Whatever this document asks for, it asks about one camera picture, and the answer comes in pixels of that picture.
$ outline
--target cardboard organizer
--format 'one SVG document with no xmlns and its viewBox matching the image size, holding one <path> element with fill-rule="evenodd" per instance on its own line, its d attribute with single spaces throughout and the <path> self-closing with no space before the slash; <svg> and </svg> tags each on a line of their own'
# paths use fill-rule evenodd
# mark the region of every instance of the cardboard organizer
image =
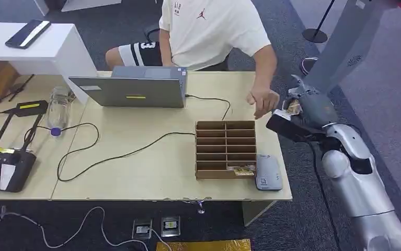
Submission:
<svg viewBox="0 0 401 251">
<path fill-rule="evenodd" d="M 254 121 L 198 121 L 196 178 L 254 178 L 256 174 Z"/>
</svg>

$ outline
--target white cable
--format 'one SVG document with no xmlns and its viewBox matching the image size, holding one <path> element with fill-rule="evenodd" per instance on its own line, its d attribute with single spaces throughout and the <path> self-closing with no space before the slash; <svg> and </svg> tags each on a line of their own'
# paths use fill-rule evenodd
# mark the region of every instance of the white cable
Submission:
<svg viewBox="0 0 401 251">
<path fill-rule="evenodd" d="M 128 243 L 128 242 L 138 242 L 138 243 L 141 243 L 141 244 L 145 247 L 145 250 L 146 250 L 146 251 L 149 251 L 149 250 L 148 250 L 148 247 L 146 246 L 146 244 L 145 244 L 143 241 L 138 241 L 138 240 L 136 240 L 136 239 L 130 239 L 130 240 L 128 240 L 128 241 L 124 241 L 124 242 L 121 242 L 121 243 L 119 243 L 119 244 L 111 243 L 111 242 L 108 240 L 108 238 L 106 237 L 105 230 L 104 230 L 104 227 L 103 227 L 103 223 L 104 223 L 104 220 L 105 220 L 105 210 L 104 210 L 102 207 L 94 207 L 94 208 L 92 208 L 91 210 L 89 210 L 89 211 L 86 213 L 85 217 L 83 218 L 82 223 L 80 224 L 80 227 L 78 228 L 77 232 L 75 232 L 75 234 L 73 234 L 69 239 L 67 239 L 64 243 L 62 243 L 62 244 L 60 244 L 60 245 L 58 245 L 58 246 L 51 246 L 51 245 L 48 244 L 48 241 L 47 241 L 46 235 L 45 235 L 45 229 L 43 228 L 42 225 L 40 225 L 39 223 L 37 223 L 36 221 L 34 221 L 33 219 L 31 219 L 31 218 L 29 218 L 29 217 L 27 217 L 27 216 L 25 216 L 25 215 L 22 215 L 22 214 L 19 214 L 19 213 L 14 213 L 14 212 L 6 212 L 6 207 L 5 207 L 5 206 L 2 206 L 2 210 L 1 210 L 1 213 L 0 213 L 0 222 L 2 221 L 3 217 L 5 217 L 6 215 L 15 215 L 15 216 L 24 218 L 24 219 L 30 221 L 32 224 L 37 225 L 38 227 L 40 227 L 40 230 L 42 231 L 43 241 L 45 242 L 45 245 L 46 245 L 48 248 L 59 248 L 59 247 L 62 247 L 63 245 L 65 245 L 66 243 L 68 243 L 69 241 L 71 241 L 71 240 L 80 232 L 80 230 L 82 230 L 82 227 L 83 227 L 83 224 L 84 224 L 85 221 L 86 221 L 86 218 L 87 218 L 88 215 L 89 215 L 92 211 L 94 211 L 95 209 L 100 209 L 100 210 L 102 210 L 103 216 L 102 216 L 102 222 L 101 222 L 101 224 L 100 224 L 100 230 L 102 231 L 102 235 L 104 236 L 105 241 L 106 241 L 109 245 L 111 245 L 111 246 L 113 246 L 113 247 L 118 247 L 118 246 L 123 245 L 123 244 Z M 149 230 L 151 230 L 152 232 L 154 232 L 155 235 L 157 235 L 158 239 L 159 239 L 166 247 L 168 247 L 169 251 L 172 251 L 171 247 L 170 247 L 166 242 L 164 242 L 164 241 L 162 240 L 162 238 L 159 236 L 159 234 L 158 234 L 154 229 L 149 229 Z"/>
<path fill-rule="evenodd" d="M 169 251 L 173 251 L 172 249 L 171 249 L 171 247 L 168 245 L 168 243 L 166 243 L 166 242 L 164 242 L 163 240 L 162 240 L 162 238 L 160 237 L 160 235 L 154 230 L 154 229 L 150 229 L 152 232 L 154 232 L 156 235 L 157 235 L 157 238 L 159 238 L 159 240 L 169 249 Z"/>
</svg>

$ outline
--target smartphone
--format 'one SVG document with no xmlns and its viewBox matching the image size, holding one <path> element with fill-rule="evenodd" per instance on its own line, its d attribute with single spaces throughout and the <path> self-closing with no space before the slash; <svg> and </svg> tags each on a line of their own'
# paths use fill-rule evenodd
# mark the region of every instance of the smartphone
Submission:
<svg viewBox="0 0 401 251">
<path fill-rule="evenodd" d="M 5 45 L 11 48 L 28 48 L 49 26 L 51 22 L 42 20 L 31 20 L 12 36 Z"/>
</svg>

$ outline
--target plastic bottle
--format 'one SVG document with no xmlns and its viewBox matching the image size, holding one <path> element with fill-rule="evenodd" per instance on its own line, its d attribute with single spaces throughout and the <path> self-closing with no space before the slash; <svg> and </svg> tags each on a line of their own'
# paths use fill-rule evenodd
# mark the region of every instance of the plastic bottle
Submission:
<svg viewBox="0 0 401 251">
<path fill-rule="evenodd" d="M 51 100 L 48 107 L 48 127 L 51 128 L 51 135 L 58 137 L 62 129 L 68 123 L 68 89 L 63 86 L 56 86 L 52 90 Z"/>
</svg>

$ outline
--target white t-shirt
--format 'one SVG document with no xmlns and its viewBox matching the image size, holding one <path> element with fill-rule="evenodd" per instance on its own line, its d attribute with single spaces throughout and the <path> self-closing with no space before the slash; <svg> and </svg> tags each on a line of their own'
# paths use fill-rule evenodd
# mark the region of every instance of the white t-shirt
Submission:
<svg viewBox="0 0 401 251">
<path fill-rule="evenodd" d="M 271 44 L 251 0 L 164 0 L 159 26 L 173 62 L 190 70 L 223 62 L 233 47 L 253 56 Z"/>
</svg>

